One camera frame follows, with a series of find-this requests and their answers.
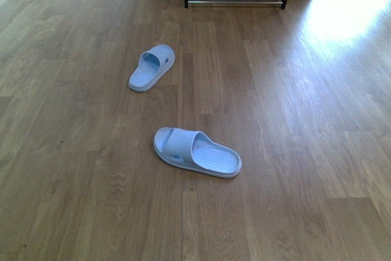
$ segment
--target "laminate floor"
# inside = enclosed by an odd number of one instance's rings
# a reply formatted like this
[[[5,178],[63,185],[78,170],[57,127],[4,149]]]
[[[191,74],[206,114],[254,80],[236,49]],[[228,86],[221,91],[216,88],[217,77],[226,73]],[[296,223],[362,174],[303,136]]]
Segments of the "laminate floor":
[[[391,260],[391,0],[0,0],[0,261]],[[172,69],[127,86],[166,43]],[[161,127],[236,150],[161,161]]]

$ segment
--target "slide sandal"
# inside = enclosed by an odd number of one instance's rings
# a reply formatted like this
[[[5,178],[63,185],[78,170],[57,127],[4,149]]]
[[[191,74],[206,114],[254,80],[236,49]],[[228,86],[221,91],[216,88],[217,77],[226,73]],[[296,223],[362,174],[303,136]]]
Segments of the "slide sandal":
[[[189,171],[230,178],[239,174],[239,155],[214,143],[201,131],[161,128],[153,140],[156,153],[166,163]]]
[[[141,54],[139,66],[130,76],[129,88],[144,92],[172,67],[175,61],[174,51],[165,44],[160,44]]]

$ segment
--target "wood grain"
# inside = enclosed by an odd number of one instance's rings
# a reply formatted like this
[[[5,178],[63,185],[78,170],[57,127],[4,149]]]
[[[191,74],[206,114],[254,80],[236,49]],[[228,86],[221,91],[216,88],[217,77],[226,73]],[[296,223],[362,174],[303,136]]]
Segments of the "wood grain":
[[[0,12],[0,260],[391,259],[390,0]],[[159,43],[174,66],[132,91]],[[162,127],[237,151],[240,174],[166,164]]]

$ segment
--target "slipper strap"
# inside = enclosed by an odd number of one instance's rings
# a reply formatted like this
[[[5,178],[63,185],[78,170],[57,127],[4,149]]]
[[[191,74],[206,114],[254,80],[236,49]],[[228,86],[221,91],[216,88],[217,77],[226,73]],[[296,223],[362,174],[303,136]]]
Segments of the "slipper strap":
[[[159,46],[155,46],[148,51],[141,54],[140,61],[143,61],[148,54],[154,55],[159,60],[159,70],[162,69],[162,65],[166,64],[166,59],[169,59],[170,56],[166,56],[166,50],[162,50]]]
[[[192,146],[194,139],[199,131],[187,131],[179,128],[174,128],[164,153],[176,158],[183,159],[185,163],[193,163]]]

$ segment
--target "light blue slipper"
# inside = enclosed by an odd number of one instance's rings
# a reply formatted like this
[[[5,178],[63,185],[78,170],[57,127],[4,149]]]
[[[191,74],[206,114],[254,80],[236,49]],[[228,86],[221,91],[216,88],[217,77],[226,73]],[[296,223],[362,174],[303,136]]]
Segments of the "light blue slipper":
[[[161,128],[153,140],[156,153],[166,163],[189,171],[230,178],[239,174],[239,155],[214,143],[201,131]]]
[[[144,92],[172,67],[175,61],[174,51],[165,44],[160,44],[141,54],[139,65],[130,76],[129,88]]]

